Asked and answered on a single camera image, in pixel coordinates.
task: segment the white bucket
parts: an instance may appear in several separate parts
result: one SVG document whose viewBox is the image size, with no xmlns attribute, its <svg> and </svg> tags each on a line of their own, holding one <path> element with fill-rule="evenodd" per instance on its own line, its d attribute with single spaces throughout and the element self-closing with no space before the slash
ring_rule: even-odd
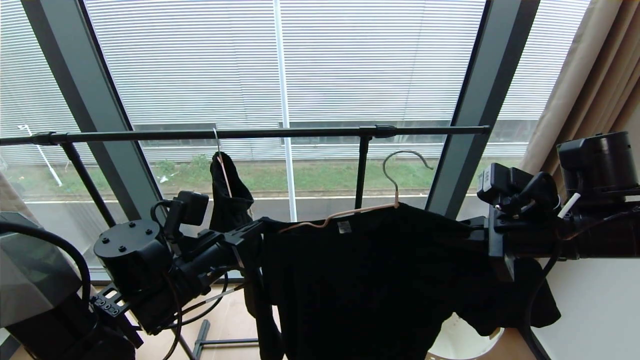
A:
<svg viewBox="0 0 640 360">
<path fill-rule="evenodd" d="M 453 313 L 440 329 L 426 360 L 473 360 L 489 352 L 502 336 L 497 329 L 491 336 L 480 336 L 466 321 Z"/>
</svg>

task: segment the clothes hanger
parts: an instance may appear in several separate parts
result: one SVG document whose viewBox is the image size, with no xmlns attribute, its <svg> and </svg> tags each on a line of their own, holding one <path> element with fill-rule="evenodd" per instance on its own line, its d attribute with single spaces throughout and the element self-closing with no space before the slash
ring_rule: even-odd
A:
<svg viewBox="0 0 640 360">
<path fill-rule="evenodd" d="M 427 161 L 424 159 L 424 157 L 422 157 L 422 155 L 420 155 L 419 152 L 417 151 L 413 151 L 413 150 L 399 150 L 396 152 L 392 152 L 391 154 L 389 154 L 384 161 L 382 161 L 382 173 L 385 175 L 385 177 L 387 179 L 389 179 L 389 181 L 391 181 L 391 183 L 394 185 L 395 188 L 395 194 L 394 194 L 394 201 L 391 204 L 385 204 L 385 205 L 378 205 L 378 206 L 369 206 L 368 208 L 360 208 L 360 209 L 353 209 L 353 210 L 347 210 L 347 211 L 341 211 L 340 213 L 335 213 L 335 214 L 331 214 L 329 215 L 322 224 L 320 225 L 316 225 L 310 222 L 301 222 L 299 224 L 295 224 L 289 227 L 286 227 L 285 229 L 282 229 L 278 232 L 278 234 L 280 233 L 284 233 L 287 230 L 291 230 L 291 229 L 295 229 L 297 227 L 301 227 L 301 226 L 312 226 L 315 227 L 317 229 L 322 229 L 323 227 L 326 227 L 329 224 L 329 221 L 331 221 L 331 219 L 336 218 L 336 217 L 341 217 L 342 215 L 349 215 L 349 214 L 357 214 L 357 213 L 363 213 L 365 211 L 371 211 L 371 210 L 378 210 L 378 209 L 386 209 L 386 208 L 398 208 L 400 206 L 400 201 L 398 199 L 399 197 L 399 190 L 398 190 L 398 183 L 393 180 L 391 178 L 391 176 L 389 176 L 389 174 L 387 173 L 387 161 L 392 158 L 394 155 L 396 154 L 400 154 L 401 152 L 407 152 L 409 154 L 414 154 L 417 155 L 420 160 L 422 160 L 422 163 L 424 164 L 425 167 L 427 167 L 430 170 L 433 170 L 432 167 L 429 166 L 429 164 L 427 163 Z"/>
<path fill-rule="evenodd" d="M 227 184 L 227 191 L 229 193 L 229 197 L 233 197 L 231 195 L 231 185 L 229 185 L 229 179 L 227 179 L 227 170 L 225 170 L 225 163 L 224 161 L 222 161 L 222 152 L 220 151 L 220 139 L 218 138 L 218 132 L 216 131 L 216 128 L 213 128 L 213 135 L 216 137 L 216 143 L 218 143 L 218 162 L 220 163 L 220 166 L 222 166 L 222 174 L 225 177 L 225 183 Z"/>
</svg>

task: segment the grass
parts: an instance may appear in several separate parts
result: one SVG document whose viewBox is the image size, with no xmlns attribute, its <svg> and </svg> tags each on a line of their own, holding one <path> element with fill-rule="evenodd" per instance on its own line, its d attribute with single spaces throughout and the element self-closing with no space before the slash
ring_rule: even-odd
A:
<svg viewBox="0 0 640 360">
<path fill-rule="evenodd" d="M 424 167 L 422 162 L 413 159 L 390 160 L 387 172 L 398 182 L 401 193 L 424 193 L 433 183 L 437 160 L 428 160 L 434 168 Z M 195 190 L 211 193 L 211 160 L 206 155 L 195 156 L 189 163 L 161 161 L 152 167 L 154 175 L 160 180 L 160 189 L 165 196 L 175 195 L 179 190 Z M 491 162 L 499 162 L 508 167 L 517 166 L 518 159 L 482 159 L 478 174 Z M 261 194 L 284 193 L 287 191 L 287 173 L 284 161 L 238 161 L 236 167 L 245 185 L 254 196 Z M 6 171 L 9 181 L 22 190 L 25 198 L 45 199 L 89 199 L 84 185 L 73 167 L 55 167 L 63 186 L 58 187 L 46 167 L 11 167 Z M 88 171 L 97 188 L 105 197 L 112 198 L 104 174 L 97 167 Z M 358 172 L 357 160 L 314 160 L 294 161 L 294 180 L 296 191 L 327 192 L 342 195 L 353 194 Z M 471 185 L 475 190 L 476 181 Z M 365 192 L 370 194 L 392 193 L 393 187 L 382 172 L 381 160 L 369 160 L 365 177 Z"/>
</svg>

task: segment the corrugated metal wall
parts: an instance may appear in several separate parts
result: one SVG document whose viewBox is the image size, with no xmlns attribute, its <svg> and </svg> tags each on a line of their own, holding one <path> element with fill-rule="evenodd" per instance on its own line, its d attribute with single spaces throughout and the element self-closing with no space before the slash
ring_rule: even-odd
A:
<svg viewBox="0 0 640 360">
<path fill-rule="evenodd" d="M 19 0 L 1 0 L 0 136 L 78 131 Z M 540 116 L 588 2 L 543 0 L 499 121 Z M 134 127 L 282 121 L 271 0 L 86 0 Z M 293 122 L 449 120 L 484 1 L 281 0 Z M 239 160 L 283 159 L 279 139 L 223 141 Z M 437 157 L 442 144 L 405 145 Z M 372 144 L 384 156 L 389 144 Z M 79 148 L 87 162 L 88 148 Z M 521 156 L 526 143 L 490 142 L 485 156 Z M 2 147 L 8 163 L 41 163 L 33 147 Z M 212 147 L 145 148 L 149 161 L 189 160 Z M 357 144 L 294 145 L 296 159 L 357 156 Z M 46 148 L 53 162 L 61 150 Z"/>
</svg>

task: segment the hanging clothing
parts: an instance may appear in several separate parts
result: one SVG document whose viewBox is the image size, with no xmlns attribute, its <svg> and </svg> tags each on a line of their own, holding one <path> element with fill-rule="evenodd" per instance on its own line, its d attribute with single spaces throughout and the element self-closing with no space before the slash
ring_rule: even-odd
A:
<svg viewBox="0 0 640 360">
<path fill-rule="evenodd" d="M 225 165 L 225 173 L 214 154 L 209 170 L 213 181 L 213 214 L 209 229 L 225 233 L 253 221 L 248 210 L 253 204 L 253 196 L 238 175 L 236 166 L 224 152 L 220 153 Z M 273 320 L 273 309 L 266 298 L 259 269 L 243 272 L 248 285 L 244 287 L 244 302 L 248 312 L 255 318 L 262 360 L 281 360 L 284 346 L 280 331 Z"/>
<path fill-rule="evenodd" d="M 453 312 L 483 336 L 521 325 L 542 275 L 537 261 L 518 259 L 516 281 L 498 281 L 486 255 L 430 235 L 467 226 L 406 204 L 282 234 L 291 224 L 263 221 L 262 273 L 289 360 L 423 360 Z M 532 324 L 559 317 L 545 283 Z"/>
</svg>

